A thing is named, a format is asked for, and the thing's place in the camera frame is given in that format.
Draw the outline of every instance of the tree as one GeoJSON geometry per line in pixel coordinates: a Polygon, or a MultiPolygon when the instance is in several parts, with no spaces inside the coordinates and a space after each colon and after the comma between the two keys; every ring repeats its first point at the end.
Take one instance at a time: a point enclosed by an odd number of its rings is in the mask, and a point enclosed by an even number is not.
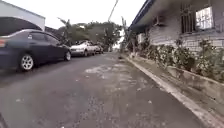
{"type": "Polygon", "coordinates": [[[106,49],[112,47],[120,39],[120,31],[122,27],[113,22],[90,22],[70,24],[70,21],[59,20],[65,25],[58,29],[66,40],[65,42],[74,42],[80,40],[91,40],[94,43],[101,42],[106,49]]]}

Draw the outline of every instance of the cloudy sky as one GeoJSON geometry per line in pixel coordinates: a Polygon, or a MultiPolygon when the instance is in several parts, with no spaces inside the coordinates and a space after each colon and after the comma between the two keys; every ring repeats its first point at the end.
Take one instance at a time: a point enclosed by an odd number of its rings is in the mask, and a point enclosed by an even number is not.
{"type": "MultiPolygon", "coordinates": [[[[107,21],[116,0],[4,0],[46,17],[46,26],[59,28],[57,17],[71,23],[107,21]]],[[[111,21],[121,24],[121,16],[130,25],[145,0],[119,0],[111,21]]]]}

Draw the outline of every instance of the asphalt road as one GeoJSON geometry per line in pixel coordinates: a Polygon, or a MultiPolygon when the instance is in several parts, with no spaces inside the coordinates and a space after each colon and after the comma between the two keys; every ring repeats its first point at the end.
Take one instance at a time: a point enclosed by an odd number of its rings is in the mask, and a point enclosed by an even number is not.
{"type": "Polygon", "coordinates": [[[170,94],[115,53],[28,73],[0,72],[9,128],[204,128],[170,94]]]}

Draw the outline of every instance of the power line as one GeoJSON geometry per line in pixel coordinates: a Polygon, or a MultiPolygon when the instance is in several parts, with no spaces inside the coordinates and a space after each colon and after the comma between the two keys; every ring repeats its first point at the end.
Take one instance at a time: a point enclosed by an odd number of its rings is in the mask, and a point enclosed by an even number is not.
{"type": "Polygon", "coordinates": [[[109,18],[108,18],[108,21],[110,21],[110,18],[112,17],[112,15],[113,15],[113,13],[114,13],[114,9],[115,9],[115,7],[117,6],[118,1],[119,1],[119,0],[116,0],[116,2],[115,2],[115,4],[114,4],[114,7],[113,7],[113,9],[112,9],[112,11],[111,11],[111,13],[110,13],[109,18]]]}

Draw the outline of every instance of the dark blue car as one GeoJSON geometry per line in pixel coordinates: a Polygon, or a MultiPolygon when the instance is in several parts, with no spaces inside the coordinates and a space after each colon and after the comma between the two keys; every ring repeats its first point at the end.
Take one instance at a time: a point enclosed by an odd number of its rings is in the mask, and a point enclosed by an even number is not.
{"type": "Polygon", "coordinates": [[[35,65],[59,59],[71,60],[71,52],[49,33],[26,29],[0,37],[2,69],[29,71],[35,65]]]}

